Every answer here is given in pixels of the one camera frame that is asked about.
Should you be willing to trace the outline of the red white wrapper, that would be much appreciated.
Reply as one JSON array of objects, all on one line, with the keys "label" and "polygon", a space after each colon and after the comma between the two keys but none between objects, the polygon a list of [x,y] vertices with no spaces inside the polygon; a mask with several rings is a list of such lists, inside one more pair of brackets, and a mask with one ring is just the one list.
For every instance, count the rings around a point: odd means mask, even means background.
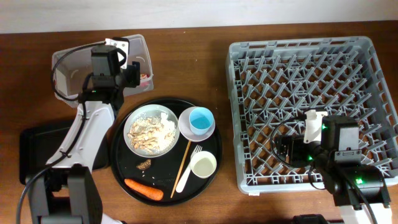
[{"label": "red white wrapper", "polygon": [[145,74],[145,73],[140,74],[140,79],[141,80],[147,79],[149,77],[150,77],[150,75],[148,75],[148,74]]}]

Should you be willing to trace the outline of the pink bowl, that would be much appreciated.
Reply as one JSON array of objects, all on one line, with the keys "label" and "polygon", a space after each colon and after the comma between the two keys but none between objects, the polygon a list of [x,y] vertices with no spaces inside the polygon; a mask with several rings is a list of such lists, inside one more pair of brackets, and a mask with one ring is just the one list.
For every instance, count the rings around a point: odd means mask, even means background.
[{"label": "pink bowl", "polygon": [[215,122],[212,125],[212,127],[203,135],[195,135],[192,133],[192,131],[190,130],[190,124],[189,124],[189,114],[190,112],[194,109],[197,108],[199,106],[192,106],[188,109],[185,109],[182,114],[179,116],[178,119],[178,127],[179,130],[181,132],[181,134],[186,137],[188,140],[191,140],[192,142],[200,142],[200,141],[204,141],[206,139],[208,139],[214,132],[215,130]]}]

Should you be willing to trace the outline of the light blue cup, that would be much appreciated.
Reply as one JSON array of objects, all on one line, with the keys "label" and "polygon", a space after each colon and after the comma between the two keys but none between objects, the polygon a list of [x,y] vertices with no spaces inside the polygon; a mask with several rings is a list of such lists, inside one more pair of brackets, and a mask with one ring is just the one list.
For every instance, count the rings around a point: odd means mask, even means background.
[{"label": "light blue cup", "polygon": [[205,134],[214,124],[213,113],[204,107],[194,108],[188,117],[190,130],[195,135]]}]

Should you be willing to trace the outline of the cream white cup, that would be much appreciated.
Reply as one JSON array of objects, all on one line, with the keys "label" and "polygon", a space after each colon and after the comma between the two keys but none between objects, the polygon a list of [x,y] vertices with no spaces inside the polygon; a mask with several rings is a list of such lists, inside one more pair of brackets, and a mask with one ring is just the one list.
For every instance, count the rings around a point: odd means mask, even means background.
[{"label": "cream white cup", "polygon": [[205,179],[215,172],[217,161],[212,153],[200,151],[191,158],[190,168],[197,177]]}]

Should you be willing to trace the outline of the white plastic fork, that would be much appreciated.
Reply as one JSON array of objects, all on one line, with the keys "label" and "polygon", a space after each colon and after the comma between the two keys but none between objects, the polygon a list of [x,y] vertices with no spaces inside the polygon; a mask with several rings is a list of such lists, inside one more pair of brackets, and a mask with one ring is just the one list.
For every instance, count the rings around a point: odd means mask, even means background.
[{"label": "white plastic fork", "polygon": [[[193,152],[192,152],[192,154],[191,154],[191,156],[190,156],[190,160],[192,160],[192,158],[194,157],[194,155],[195,155],[196,153],[200,152],[201,150],[202,150],[202,147],[199,146],[199,145],[196,145],[196,147],[194,148],[194,150],[193,150]],[[178,184],[177,184],[177,186],[176,186],[176,192],[177,192],[177,193],[181,193],[181,192],[184,190],[184,188],[185,188],[185,185],[186,185],[186,183],[187,183],[188,177],[189,177],[190,172],[191,172],[191,170],[192,170],[191,167],[190,167],[190,165],[191,165],[191,162],[188,163],[187,168],[185,169],[185,171],[184,171],[182,177],[180,178],[180,180],[179,180],[179,182],[178,182]]]}]

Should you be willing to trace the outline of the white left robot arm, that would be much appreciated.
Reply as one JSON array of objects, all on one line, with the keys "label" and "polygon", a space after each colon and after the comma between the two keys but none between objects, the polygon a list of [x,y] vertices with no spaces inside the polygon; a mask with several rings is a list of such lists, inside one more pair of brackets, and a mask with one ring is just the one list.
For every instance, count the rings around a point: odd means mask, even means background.
[{"label": "white left robot arm", "polygon": [[19,199],[16,223],[21,222],[24,198],[33,223],[116,223],[104,214],[92,177],[93,165],[108,129],[124,103],[126,87],[140,84],[140,64],[128,65],[127,54],[104,42],[90,44],[93,71],[83,82],[74,122],[45,167],[28,177]]}]

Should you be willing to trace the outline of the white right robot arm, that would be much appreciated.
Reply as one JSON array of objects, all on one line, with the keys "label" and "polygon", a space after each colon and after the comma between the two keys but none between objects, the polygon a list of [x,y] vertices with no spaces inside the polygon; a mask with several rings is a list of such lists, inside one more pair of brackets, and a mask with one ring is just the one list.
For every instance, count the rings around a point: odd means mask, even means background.
[{"label": "white right robot arm", "polygon": [[281,163],[294,168],[309,166],[323,178],[344,223],[392,223],[391,198],[381,171],[361,163],[359,126],[349,116],[310,115],[301,136],[269,137],[271,152]]}]

